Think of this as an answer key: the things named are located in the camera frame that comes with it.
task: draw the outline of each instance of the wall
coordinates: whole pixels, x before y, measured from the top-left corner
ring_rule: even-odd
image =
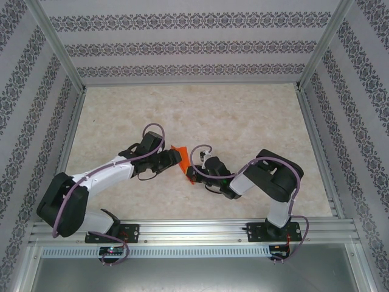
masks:
[[[27,244],[78,92],[22,0],[0,0],[0,291]]]
[[[41,1],[87,85],[295,82],[339,0]]]
[[[346,216],[389,291],[389,1],[357,0],[306,88]]]

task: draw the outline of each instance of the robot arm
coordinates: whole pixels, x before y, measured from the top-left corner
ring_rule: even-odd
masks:
[[[231,175],[218,157],[211,157],[207,151],[201,152],[200,155],[201,159],[204,160],[205,158],[206,161],[204,161],[203,166],[195,165],[195,167],[201,169],[202,173],[212,176]],[[304,175],[303,170],[296,163],[269,150],[261,150],[256,156],[256,158],[264,157],[285,162],[297,172],[300,179]],[[291,205],[292,194],[297,188],[297,180],[295,174],[288,167],[269,159],[249,165],[234,178],[207,178],[196,172],[193,167],[188,168],[187,176],[196,183],[218,187],[220,193],[229,199],[238,199],[253,186],[259,187],[272,198],[267,222],[270,223],[269,232],[277,233],[277,229],[282,229],[290,220],[289,206]]]
[[[151,169],[153,173],[158,175],[167,168],[178,164],[181,161],[179,152],[173,149],[164,150],[164,145],[153,155],[132,162],[127,161],[150,153],[160,145],[161,141],[160,135],[149,131],[144,135],[140,144],[134,144],[121,151],[113,160],[96,169],[72,176],[65,173],[57,174],[38,206],[38,216],[53,227],[64,196],[77,181],[86,177],[69,198],[57,231],[63,237],[68,237],[76,231],[96,231],[116,237],[119,232],[120,220],[104,209],[98,212],[86,211],[88,201],[119,181],[133,178],[147,169]],[[99,171],[92,177],[87,176],[96,170]]]

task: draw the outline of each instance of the black bracket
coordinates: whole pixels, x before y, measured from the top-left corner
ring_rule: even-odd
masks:
[[[125,243],[138,243],[139,224],[120,224],[119,234],[116,236]],[[118,243],[116,240],[100,237],[94,234],[85,235],[85,243]]]
[[[249,242],[286,242],[287,236],[290,236],[290,242],[300,242],[301,230],[297,222],[289,221],[283,228],[279,229],[280,233],[275,235],[269,232],[267,222],[249,222],[246,224],[247,238]]]

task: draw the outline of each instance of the orange cloth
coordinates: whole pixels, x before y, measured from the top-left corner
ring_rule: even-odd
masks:
[[[192,184],[195,184],[193,181],[191,181],[189,179],[189,177],[187,177],[187,170],[188,170],[188,167],[190,166],[190,161],[189,161],[189,155],[188,155],[188,149],[186,147],[180,147],[180,148],[176,148],[174,147],[173,145],[171,146],[171,149],[175,149],[177,150],[180,155],[181,155],[181,162],[178,163],[182,172],[185,174],[186,178],[192,183]]]

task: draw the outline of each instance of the floor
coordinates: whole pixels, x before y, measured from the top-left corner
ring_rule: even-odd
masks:
[[[164,127],[167,147],[212,145],[231,172],[263,148],[296,162],[305,175],[293,214],[332,216],[292,84],[89,88],[66,173],[108,162],[140,142],[151,122]],[[194,159],[200,162],[198,153]],[[88,208],[105,208],[122,220],[264,218],[269,203],[259,188],[238,200],[210,193],[176,166],[150,181],[122,181]]]

